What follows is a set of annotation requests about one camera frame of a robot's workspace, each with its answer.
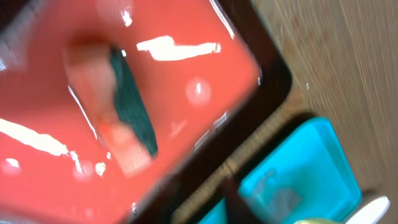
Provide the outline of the white plate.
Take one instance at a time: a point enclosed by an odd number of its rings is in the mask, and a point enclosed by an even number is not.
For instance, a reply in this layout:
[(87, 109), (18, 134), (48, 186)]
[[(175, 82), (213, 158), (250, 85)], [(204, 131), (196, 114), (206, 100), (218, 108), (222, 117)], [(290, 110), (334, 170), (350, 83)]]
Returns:
[(362, 203), (361, 207), (345, 220), (345, 224), (376, 224), (386, 214), (390, 204), (385, 195), (372, 198)]

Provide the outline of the pink green sponge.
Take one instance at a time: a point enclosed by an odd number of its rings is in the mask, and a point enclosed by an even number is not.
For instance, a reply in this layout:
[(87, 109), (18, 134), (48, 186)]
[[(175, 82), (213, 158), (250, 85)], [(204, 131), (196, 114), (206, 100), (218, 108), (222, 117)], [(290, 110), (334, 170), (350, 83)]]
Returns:
[(121, 50), (104, 43), (71, 45), (63, 62), (72, 91), (123, 174), (148, 168), (158, 152), (155, 131)]

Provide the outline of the yellow-green plate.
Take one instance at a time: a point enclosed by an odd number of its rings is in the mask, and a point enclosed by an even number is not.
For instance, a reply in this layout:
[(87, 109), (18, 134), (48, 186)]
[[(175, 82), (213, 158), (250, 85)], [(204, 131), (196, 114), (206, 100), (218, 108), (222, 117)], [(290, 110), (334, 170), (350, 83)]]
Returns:
[(298, 220), (294, 222), (294, 224), (341, 224), (341, 223), (325, 218), (308, 218), (308, 219)]

